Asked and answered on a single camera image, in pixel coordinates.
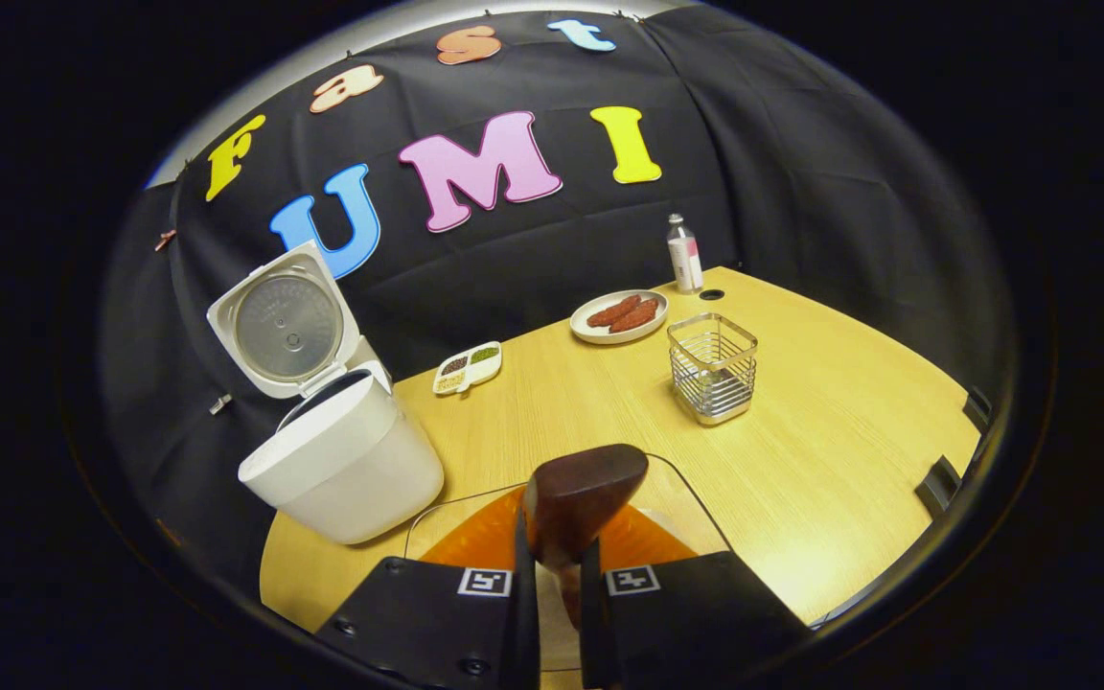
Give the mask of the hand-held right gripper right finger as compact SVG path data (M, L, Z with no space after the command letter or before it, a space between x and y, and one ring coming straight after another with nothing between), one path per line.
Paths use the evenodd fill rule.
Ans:
M764 689L813 629L736 553L696 553L627 506L580 564L578 635L587 689Z

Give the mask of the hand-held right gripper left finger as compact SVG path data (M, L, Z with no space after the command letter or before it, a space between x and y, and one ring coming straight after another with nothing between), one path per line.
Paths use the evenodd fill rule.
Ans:
M452 566L389 556L318 629L323 645L388 677L394 689L538 689L538 569L526 545L522 488L487 537L507 566Z

